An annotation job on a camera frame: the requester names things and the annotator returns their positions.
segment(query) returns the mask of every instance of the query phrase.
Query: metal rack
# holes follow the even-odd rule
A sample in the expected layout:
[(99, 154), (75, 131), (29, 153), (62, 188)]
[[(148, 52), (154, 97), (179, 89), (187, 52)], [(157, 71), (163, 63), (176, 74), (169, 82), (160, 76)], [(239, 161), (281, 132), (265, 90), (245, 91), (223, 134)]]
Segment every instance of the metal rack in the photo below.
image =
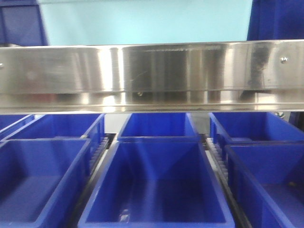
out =
[(304, 41), (0, 48), (0, 112), (304, 109)]

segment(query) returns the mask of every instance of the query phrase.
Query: white surface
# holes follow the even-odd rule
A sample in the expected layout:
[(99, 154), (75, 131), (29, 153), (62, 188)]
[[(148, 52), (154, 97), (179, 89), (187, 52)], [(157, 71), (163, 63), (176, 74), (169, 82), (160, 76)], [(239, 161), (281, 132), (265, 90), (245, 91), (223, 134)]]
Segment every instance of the white surface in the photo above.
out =
[(119, 133), (129, 114), (106, 114), (104, 130), (106, 133)]

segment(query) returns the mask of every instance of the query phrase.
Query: storage rack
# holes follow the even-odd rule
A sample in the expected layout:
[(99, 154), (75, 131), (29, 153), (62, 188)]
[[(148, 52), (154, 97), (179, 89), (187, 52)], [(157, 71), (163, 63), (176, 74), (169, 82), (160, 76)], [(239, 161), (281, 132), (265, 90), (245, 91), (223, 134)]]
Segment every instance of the storage rack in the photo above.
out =
[[(302, 111), (303, 71), (304, 40), (4, 47), (0, 112)], [(249, 227), (231, 197), (212, 144), (204, 142), (237, 224)], [(87, 189), (102, 171), (104, 159), (106, 152)]]

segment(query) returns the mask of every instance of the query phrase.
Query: blue panel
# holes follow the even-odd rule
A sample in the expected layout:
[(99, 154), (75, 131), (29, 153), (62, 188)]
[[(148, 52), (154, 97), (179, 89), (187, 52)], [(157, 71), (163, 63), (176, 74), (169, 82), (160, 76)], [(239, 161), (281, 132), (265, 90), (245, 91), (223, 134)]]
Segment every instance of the blue panel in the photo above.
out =
[(303, 0), (253, 1), (248, 40), (303, 38)]
[(46, 45), (39, 5), (35, 0), (0, 0), (0, 43)]

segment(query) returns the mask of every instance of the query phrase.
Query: blue storage bin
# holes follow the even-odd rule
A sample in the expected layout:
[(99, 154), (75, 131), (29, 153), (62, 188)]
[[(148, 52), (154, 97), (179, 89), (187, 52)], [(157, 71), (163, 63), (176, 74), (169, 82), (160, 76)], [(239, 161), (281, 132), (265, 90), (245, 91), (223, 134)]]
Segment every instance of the blue storage bin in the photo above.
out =
[(222, 149), (225, 145), (255, 143), (290, 143), (304, 141), (304, 132), (273, 113), (210, 113), (210, 136)]
[(200, 136), (187, 113), (131, 114), (119, 132), (121, 142), (199, 141)]
[(254, 228), (304, 227), (304, 143), (227, 146), (229, 186)]
[(0, 115), (0, 139), (34, 120), (34, 115)]
[(234, 228), (197, 142), (113, 144), (79, 228)]
[(86, 181), (90, 140), (10, 140), (0, 146), (0, 227), (59, 228)]
[(105, 136), (104, 114), (43, 115), (5, 138), (89, 138), (91, 155)]
[(0, 0), (0, 43), (47, 45), (39, 5), (35, 0)]

